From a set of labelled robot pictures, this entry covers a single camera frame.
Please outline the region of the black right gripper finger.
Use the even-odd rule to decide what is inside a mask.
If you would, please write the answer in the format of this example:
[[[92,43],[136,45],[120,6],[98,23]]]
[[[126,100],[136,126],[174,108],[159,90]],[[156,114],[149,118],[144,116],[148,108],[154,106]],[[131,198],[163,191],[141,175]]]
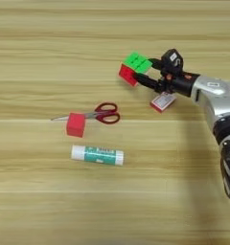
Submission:
[[[159,83],[157,80],[150,78],[147,75],[141,74],[141,73],[135,73],[133,75],[135,80],[139,82],[141,85],[148,87],[149,89],[152,89],[156,93],[160,92]]]
[[[157,58],[150,58],[149,61],[152,63],[151,67],[161,71],[163,69],[163,61]]]

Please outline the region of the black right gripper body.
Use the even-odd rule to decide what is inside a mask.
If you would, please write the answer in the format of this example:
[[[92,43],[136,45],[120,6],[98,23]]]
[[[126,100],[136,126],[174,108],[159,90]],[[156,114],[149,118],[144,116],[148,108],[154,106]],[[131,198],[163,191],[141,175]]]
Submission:
[[[199,74],[183,72],[179,76],[167,74],[161,77],[158,82],[158,88],[161,92],[178,93],[185,97],[189,97]]]

